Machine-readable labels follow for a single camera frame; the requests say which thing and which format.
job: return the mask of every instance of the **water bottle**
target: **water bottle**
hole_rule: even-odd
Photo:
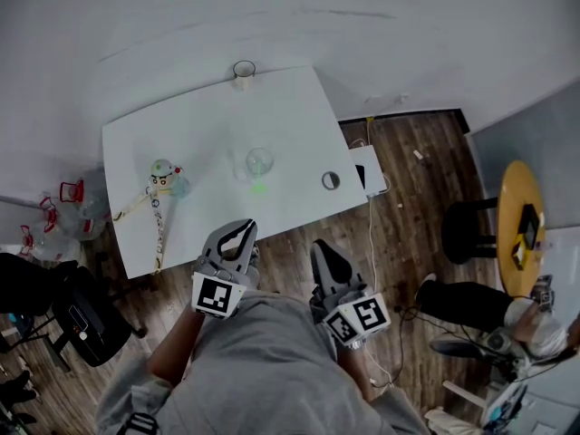
[[[73,261],[81,257],[81,244],[66,236],[56,225],[39,222],[24,232],[22,255],[32,255],[40,261]]]
[[[40,203],[46,219],[46,227],[59,226],[63,233],[75,240],[94,240],[105,229],[105,219],[85,219],[74,203],[62,203],[46,197]]]
[[[86,172],[75,184],[61,182],[59,199],[61,203],[74,203],[84,219],[104,219],[111,213],[102,170]]]

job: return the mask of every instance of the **gray shirt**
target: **gray shirt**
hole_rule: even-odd
[[[97,410],[97,433],[117,433],[146,412],[167,434],[429,434],[404,392],[369,405],[336,363],[308,307],[246,293],[237,314],[207,318],[187,377],[176,388],[142,357],[118,371]]]

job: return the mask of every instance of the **lanyard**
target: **lanyard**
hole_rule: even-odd
[[[135,197],[129,205],[119,211],[114,217],[113,221],[117,222],[127,216],[133,209],[135,209],[144,199],[150,198],[151,207],[153,208],[153,215],[157,221],[157,245],[155,248],[155,267],[153,274],[157,274],[163,267],[163,216],[161,215],[159,193],[168,193],[169,190],[156,190],[152,186],[147,186],[145,191]]]

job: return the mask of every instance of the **person's hand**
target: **person's hand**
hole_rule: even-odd
[[[539,306],[533,303],[516,322],[512,336],[519,342],[529,343],[539,325]]]

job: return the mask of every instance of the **round wooden table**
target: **round wooden table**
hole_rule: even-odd
[[[498,197],[498,230],[496,244],[498,251],[499,275],[506,292],[511,296],[529,296],[540,272],[542,249],[529,255],[523,271],[517,270],[511,252],[516,242],[519,220],[524,205],[534,205],[537,216],[544,213],[544,204],[539,186],[532,171],[523,161],[511,163],[504,174]],[[537,242],[544,242],[546,225],[537,231]]]

